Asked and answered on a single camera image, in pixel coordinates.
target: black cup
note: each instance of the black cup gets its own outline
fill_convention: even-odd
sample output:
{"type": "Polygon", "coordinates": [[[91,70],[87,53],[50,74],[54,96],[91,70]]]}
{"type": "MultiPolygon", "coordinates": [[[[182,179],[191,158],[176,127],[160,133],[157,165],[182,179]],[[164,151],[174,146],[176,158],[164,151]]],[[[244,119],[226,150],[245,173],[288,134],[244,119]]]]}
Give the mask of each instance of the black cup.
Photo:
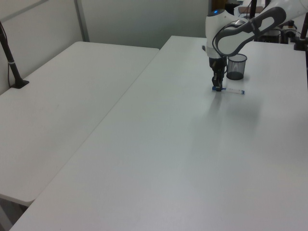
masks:
{"type": "Polygon", "coordinates": [[[246,60],[247,56],[243,54],[237,54],[235,56],[228,57],[227,78],[231,80],[243,79],[246,60]]]}

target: robotic arm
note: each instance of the robotic arm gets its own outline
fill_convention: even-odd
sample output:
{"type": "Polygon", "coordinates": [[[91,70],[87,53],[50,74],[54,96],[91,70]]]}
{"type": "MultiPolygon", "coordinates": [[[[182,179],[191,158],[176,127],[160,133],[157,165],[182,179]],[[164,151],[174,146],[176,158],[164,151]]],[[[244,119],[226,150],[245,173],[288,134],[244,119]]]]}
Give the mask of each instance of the robotic arm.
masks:
{"type": "Polygon", "coordinates": [[[258,17],[249,21],[225,10],[210,13],[205,22],[206,52],[214,71],[212,82],[216,90],[222,90],[226,57],[236,55],[248,42],[307,12],[308,0],[274,0],[258,17]]]}

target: marker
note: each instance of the marker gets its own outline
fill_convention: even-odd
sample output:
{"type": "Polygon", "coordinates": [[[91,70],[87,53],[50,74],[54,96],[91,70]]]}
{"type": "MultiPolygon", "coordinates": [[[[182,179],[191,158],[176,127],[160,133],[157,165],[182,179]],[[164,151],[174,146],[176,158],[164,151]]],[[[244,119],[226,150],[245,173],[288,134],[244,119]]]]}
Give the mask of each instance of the marker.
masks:
{"type": "Polygon", "coordinates": [[[221,90],[224,90],[224,91],[230,92],[230,93],[245,95],[244,90],[235,90],[235,89],[231,89],[231,88],[222,88],[221,90]]]}

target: white wall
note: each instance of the white wall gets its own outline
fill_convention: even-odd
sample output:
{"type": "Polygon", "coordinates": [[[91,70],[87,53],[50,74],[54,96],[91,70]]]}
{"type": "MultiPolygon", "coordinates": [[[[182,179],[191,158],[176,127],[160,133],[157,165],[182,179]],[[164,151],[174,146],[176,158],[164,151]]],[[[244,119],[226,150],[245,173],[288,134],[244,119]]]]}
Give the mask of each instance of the white wall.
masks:
{"type": "MultiPolygon", "coordinates": [[[[22,78],[82,41],[73,0],[48,0],[2,24],[22,78]]],[[[7,89],[7,60],[0,47],[0,94],[7,89]]]]}
{"type": "Polygon", "coordinates": [[[205,37],[208,0],[81,0],[91,42],[161,48],[171,35],[205,37]]]}

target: table surface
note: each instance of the table surface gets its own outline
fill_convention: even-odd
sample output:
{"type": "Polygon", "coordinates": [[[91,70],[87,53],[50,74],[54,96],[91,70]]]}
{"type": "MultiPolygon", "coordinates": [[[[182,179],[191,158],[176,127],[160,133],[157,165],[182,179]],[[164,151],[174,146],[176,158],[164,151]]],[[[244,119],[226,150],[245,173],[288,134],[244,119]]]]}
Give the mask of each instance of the table surface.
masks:
{"type": "Polygon", "coordinates": [[[0,197],[30,205],[158,49],[77,42],[0,96],[0,197]]]}
{"type": "Polygon", "coordinates": [[[171,37],[12,231],[307,230],[305,53],[249,43],[216,93],[205,43],[171,37]]]}

